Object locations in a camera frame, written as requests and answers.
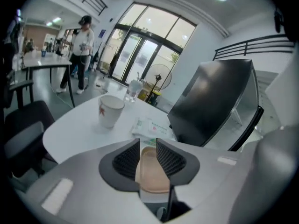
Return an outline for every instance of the white paper cup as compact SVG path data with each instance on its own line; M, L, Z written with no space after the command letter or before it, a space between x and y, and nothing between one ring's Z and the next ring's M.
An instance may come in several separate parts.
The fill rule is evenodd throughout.
M125 103L112 95L104 95L99 98L99 120L106 128L112 128L121 112L125 107Z

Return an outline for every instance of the white tabletop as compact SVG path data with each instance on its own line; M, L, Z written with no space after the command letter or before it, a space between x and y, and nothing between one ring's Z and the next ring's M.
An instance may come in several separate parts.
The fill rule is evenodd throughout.
M24 56L24 66L25 67L41 67L42 66L62 66L71 65L68 57L59 56L55 53L46 53L45 57L42 57L41 51L36 53L33 52L26 53Z
M123 99L125 92L126 89L108 94ZM98 117L98 100L99 97L93 98L72 109L46 130L43 145L57 163L91 149L133 138L131 129L137 117L151 117L160 124L169 125L166 113L136 99L135 103L126 103L114 128L104 128Z

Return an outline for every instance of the blue poster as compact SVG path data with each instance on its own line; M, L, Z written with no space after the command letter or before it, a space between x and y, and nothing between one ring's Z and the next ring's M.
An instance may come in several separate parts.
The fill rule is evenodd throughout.
M106 30L101 30L101 32L99 34L99 38L102 38L105 32L106 32Z

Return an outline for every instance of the white strip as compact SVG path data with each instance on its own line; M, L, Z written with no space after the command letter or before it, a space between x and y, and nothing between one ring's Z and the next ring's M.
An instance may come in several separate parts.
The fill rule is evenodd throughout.
M42 207L49 213L56 216L64 204L64 201L66 200L66 197L71 191L73 185L73 181L66 178L61 179L43 202Z
M219 157L217 159L217 161L223 162L223 163L226 163L226 164L229 164L229 165L233 165L233 166L237 163L236 160L233 160L233 159L230 159L230 158L226 158L226 157Z

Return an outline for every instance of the electric fan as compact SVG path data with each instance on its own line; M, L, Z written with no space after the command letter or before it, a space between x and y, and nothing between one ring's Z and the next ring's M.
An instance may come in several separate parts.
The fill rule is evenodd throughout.
M148 102L153 94L154 90L165 89L171 81L170 69L163 64L155 64L149 68L145 76L145 82L150 87L150 93L145 102Z

